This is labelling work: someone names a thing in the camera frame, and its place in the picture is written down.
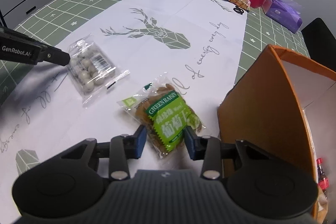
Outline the round balls clear snack bag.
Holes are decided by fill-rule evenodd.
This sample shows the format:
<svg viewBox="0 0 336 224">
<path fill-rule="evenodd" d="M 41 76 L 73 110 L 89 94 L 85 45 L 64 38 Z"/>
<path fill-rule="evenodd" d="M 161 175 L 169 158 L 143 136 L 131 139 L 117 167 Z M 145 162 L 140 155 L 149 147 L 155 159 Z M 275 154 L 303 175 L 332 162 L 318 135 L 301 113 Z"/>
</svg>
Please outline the round balls clear snack bag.
<svg viewBox="0 0 336 224">
<path fill-rule="evenodd" d="M 130 75 L 128 69 L 121 69 L 103 52 L 93 35 L 72 43 L 68 53 L 67 68 L 84 107 L 111 93 L 117 83 Z"/>
</svg>

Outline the green raisin snack bag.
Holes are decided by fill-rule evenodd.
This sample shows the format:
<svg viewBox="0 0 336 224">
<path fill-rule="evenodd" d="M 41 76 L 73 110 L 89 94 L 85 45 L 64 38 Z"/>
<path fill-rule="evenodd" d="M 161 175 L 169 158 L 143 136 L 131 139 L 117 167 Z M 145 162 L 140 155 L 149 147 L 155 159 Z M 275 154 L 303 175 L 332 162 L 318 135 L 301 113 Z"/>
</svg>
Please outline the green raisin snack bag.
<svg viewBox="0 0 336 224">
<path fill-rule="evenodd" d="M 183 145 L 184 128 L 189 126 L 196 134 L 206 129 L 166 73 L 117 104 L 146 127 L 161 159 Z"/>
</svg>

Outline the green grid tablecloth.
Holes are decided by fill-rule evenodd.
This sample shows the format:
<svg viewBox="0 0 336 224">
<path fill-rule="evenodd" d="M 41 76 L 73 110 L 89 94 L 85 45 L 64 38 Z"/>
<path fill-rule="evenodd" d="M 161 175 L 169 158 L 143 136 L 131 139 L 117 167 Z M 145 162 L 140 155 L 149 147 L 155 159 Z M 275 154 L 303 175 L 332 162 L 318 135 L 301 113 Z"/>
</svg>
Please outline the green grid tablecloth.
<svg viewBox="0 0 336 224">
<path fill-rule="evenodd" d="M 19 24 L 15 30 L 52 46 L 67 35 L 122 0 L 54 0 Z M 261 8 L 247 15 L 243 50 L 236 75 L 240 79 L 252 61 L 268 44 L 289 48 L 308 56 L 301 32 L 292 34 L 288 29 L 268 18 Z"/>
</svg>

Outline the orange cardboard box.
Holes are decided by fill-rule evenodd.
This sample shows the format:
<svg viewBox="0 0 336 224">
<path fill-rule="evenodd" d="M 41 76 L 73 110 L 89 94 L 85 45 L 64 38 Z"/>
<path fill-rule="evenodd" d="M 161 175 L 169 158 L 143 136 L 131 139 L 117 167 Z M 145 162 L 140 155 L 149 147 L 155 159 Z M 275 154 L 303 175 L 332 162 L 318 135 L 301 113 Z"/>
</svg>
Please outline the orange cardboard box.
<svg viewBox="0 0 336 224">
<path fill-rule="evenodd" d="M 268 45 L 218 107 L 221 139 L 244 139 L 317 178 L 329 179 L 327 220 L 335 223 L 335 71 Z"/>
</svg>

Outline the white deer table runner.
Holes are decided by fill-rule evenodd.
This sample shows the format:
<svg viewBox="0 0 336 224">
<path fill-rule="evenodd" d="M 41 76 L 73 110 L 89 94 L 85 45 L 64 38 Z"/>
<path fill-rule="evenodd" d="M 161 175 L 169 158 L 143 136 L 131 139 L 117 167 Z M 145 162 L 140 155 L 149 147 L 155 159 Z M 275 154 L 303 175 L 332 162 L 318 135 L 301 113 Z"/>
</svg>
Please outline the white deer table runner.
<svg viewBox="0 0 336 224">
<path fill-rule="evenodd" d="M 18 174 L 86 139 L 131 134 L 138 122 L 118 102 L 166 76 L 218 135 L 217 109 L 233 87 L 247 16 L 223 0 L 122 0 L 68 35 L 67 50 L 89 37 L 129 75 L 83 104 L 64 67 L 42 63 L 1 107 L 1 223 L 19 212 L 11 196 Z"/>
</svg>

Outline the small red cola bottle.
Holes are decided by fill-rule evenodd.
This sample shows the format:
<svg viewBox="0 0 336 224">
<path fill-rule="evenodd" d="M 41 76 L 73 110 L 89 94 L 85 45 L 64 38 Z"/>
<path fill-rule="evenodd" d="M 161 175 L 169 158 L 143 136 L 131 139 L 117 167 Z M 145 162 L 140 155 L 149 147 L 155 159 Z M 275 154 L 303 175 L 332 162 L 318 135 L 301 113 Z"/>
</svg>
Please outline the small red cola bottle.
<svg viewBox="0 0 336 224">
<path fill-rule="evenodd" d="M 323 159 L 317 159 L 317 172 L 318 172 L 318 184 L 324 195 L 327 196 L 327 189 L 329 187 L 329 179 L 327 178 L 323 167 L 322 167 Z"/>
</svg>

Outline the black chair right side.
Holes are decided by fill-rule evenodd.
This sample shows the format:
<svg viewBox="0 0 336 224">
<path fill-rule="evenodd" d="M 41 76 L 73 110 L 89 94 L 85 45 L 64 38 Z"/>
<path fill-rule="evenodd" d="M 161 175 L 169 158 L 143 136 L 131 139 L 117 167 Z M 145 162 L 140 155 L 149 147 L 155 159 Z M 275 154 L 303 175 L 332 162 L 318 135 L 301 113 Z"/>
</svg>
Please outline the black chair right side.
<svg viewBox="0 0 336 224">
<path fill-rule="evenodd" d="M 302 29 L 310 58 L 336 72 L 336 39 L 321 18 Z"/>
</svg>

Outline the purple tissue pack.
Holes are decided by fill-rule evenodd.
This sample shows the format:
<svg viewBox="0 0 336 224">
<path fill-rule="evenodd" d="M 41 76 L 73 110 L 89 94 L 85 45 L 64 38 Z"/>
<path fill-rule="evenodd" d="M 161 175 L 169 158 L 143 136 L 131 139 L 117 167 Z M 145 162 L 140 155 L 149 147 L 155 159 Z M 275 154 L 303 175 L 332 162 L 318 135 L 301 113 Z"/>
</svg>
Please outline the purple tissue pack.
<svg viewBox="0 0 336 224">
<path fill-rule="evenodd" d="M 264 14 L 295 34 L 302 25 L 302 6 L 293 0 L 265 0 Z"/>
</svg>

